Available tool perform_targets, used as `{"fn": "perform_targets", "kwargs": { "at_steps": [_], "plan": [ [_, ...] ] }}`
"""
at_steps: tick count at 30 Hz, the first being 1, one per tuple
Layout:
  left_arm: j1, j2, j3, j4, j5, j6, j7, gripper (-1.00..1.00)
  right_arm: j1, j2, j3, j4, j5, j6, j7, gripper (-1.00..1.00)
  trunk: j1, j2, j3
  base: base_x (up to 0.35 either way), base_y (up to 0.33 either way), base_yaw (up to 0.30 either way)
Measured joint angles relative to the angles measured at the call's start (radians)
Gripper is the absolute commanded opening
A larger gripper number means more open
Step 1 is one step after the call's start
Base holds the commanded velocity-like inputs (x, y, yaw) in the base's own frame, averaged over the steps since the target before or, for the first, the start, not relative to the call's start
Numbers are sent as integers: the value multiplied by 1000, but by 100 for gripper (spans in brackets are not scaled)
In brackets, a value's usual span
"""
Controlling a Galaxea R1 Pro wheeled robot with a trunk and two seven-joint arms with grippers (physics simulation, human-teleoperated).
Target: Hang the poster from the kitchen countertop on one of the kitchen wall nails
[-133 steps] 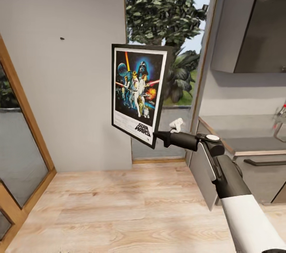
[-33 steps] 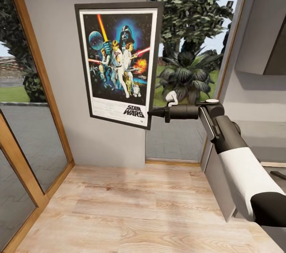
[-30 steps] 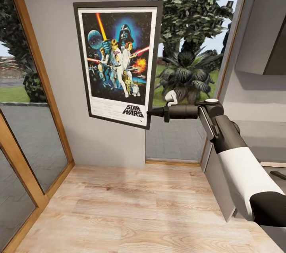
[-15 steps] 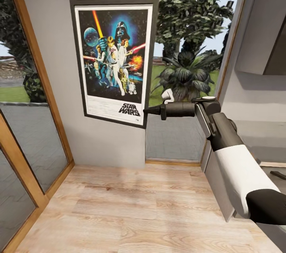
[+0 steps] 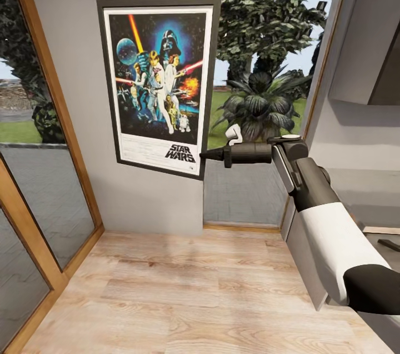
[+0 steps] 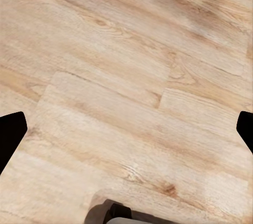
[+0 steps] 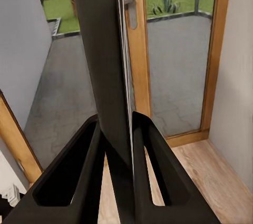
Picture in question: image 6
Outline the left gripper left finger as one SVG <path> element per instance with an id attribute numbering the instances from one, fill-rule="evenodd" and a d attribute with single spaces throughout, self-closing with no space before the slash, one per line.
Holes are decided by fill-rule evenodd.
<path id="1" fill-rule="evenodd" d="M 23 111 L 0 117 L 0 174 L 27 132 Z"/>

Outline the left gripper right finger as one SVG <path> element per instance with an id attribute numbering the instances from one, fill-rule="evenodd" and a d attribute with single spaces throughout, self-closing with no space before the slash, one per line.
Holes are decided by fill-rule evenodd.
<path id="1" fill-rule="evenodd" d="M 253 113 L 241 111 L 236 130 L 253 153 Z"/>

